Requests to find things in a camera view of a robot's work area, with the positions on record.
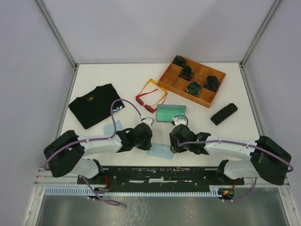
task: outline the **black t-shirt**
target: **black t-shirt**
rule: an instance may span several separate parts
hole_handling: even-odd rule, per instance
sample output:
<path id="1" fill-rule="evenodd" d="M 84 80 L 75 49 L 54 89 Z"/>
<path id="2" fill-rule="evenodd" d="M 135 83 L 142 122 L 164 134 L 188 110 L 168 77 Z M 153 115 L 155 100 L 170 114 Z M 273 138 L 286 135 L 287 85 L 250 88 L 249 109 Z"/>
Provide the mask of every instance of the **black t-shirt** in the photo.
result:
<path id="1" fill-rule="evenodd" d="M 97 86 L 93 91 L 82 97 L 77 97 L 69 104 L 70 110 L 81 125 L 88 129 L 111 115 L 111 104 L 120 99 L 112 84 Z M 113 106 L 113 112 L 123 108 L 121 101 Z"/>

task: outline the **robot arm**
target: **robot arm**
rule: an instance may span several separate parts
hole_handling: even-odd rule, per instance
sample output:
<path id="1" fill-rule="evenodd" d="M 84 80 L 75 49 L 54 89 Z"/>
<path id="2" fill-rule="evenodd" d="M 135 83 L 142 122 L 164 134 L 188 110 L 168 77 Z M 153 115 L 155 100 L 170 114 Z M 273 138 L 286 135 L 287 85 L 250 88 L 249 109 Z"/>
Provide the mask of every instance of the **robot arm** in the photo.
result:
<path id="1" fill-rule="evenodd" d="M 76 143 L 55 155 L 48 163 L 52 176 L 62 177 L 68 173 L 82 175 L 86 178 L 102 177 L 103 170 L 97 160 L 82 158 L 96 153 L 120 153 L 130 151 L 133 147 L 142 150 L 151 148 L 152 118 L 144 118 L 135 128 L 117 131 L 111 139 L 106 136 L 78 136 L 74 130 L 63 133 L 44 150 L 46 159 L 66 144 Z"/>
<path id="2" fill-rule="evenodd" d="M 171 151 L 181 153 L 191 151 L 195 154 L 223 155 L 240 159 L 239 161 L 223 160 L 217 169 L 217 174 L 224 179 L 245 177 L 261 177 L 275 184 L 283 185 L 291 156 L 273 140 L 260 136 L 258 140 L 223 139 L 210 133 L 195 134 L 189 130 L 184 120 L 174 118 L 176 126 L 169 134 Z M 268 155 L 258 149 L 263 148 L 278 156 Z"/>

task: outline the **white wall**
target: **white wall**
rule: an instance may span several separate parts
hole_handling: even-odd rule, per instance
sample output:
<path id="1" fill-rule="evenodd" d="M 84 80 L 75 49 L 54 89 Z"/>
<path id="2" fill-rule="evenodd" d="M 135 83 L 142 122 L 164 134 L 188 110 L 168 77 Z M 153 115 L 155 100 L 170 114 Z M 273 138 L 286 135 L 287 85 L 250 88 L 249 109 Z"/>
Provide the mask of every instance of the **white wall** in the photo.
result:
<path id="1" fill-rule="evenodd" d="M 0 225 L 23 222 L 71 67 L 32 0 L 0 3 Z"/>
<path id="2" fill-rule="evenodd" d="M 77 63 L 241 61 L 274 0 L 44 0 Z"/>
<path id="3" fill-rule="evenodd" d="M 268 135 L 292 155 L 288 174 L 301 210 L 301 2 L 285 0 L 247 70 Z"/>

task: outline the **black case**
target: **black case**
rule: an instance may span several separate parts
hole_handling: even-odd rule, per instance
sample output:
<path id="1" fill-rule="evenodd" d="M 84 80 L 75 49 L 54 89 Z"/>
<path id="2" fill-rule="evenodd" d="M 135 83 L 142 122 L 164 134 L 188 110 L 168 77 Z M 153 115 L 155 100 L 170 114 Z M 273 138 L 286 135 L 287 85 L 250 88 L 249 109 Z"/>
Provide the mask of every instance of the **black case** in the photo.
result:
<path id="1" fill-rule="evenodd" d="M 212 116 L 210 120 L 217 126 L 237 110 L 238 108 L 236 107 L 235 104 L 233 103 L 228 104 L 223 109 L 221 109 L 218 113 Z"/>

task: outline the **sunglasses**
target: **sunglasses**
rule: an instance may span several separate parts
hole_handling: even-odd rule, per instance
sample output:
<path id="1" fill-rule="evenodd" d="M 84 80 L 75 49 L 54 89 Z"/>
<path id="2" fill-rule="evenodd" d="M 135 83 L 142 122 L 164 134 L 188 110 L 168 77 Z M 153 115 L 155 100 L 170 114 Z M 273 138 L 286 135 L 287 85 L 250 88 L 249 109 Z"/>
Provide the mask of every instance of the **sunglasses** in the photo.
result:
<path id="1" fill-rule="evenodd" d="M 152 106 L 156 105 L 157 103 L 155 103 L 155 104 L 153 104 L 153 105 L 145 105 L 144 102 L 140 99 L 140 97 L 145 96 L 145 95 L 147 95 L 147 94 L 149 94 L 149 93 L 153 93 L 153 92 L 155 92 L 155 91 L 158 90 L 158 89 L 155 89 L 155 90 L 153 90 L 153 91 L 151 91 L 151 92 L 148 92 L 148 93 L 142 93 L 142 91 L 145 89 L 145 87 L 146 87 L 150 82 L 154 83 L 156 86 L 160 87 L 161 90 L 163 90 L 163 92 L 165 92 L 165 94 L 163 95 L 163 97 L 157 102 L 157 103 L 159 103 L 161 100 L 164 99 L 163 102 L 162 102 L 162 103 L 164 103 L 164 101 L 165 101 L 165 99 L 166 99 L 166 96 L 167 96 L 167 90 L 164 89 L 163 87 L 159 86 L 158 83 L 157 83 L 156 81 L 154 81 L 153 79 L 150 79 L 150 80 L 144 85 L 144 87 L 142 88 L 141 92 L 136 96 L 136 101 L 137 101 L 141 106 L 145 107 L 145 109 L 146 109 L 147 111 L 149 111 L 150 113 L 154 113 L 154 112 L 157 110 L 157 108 L 154 109 L 154 108 L 152 108 Z"/>

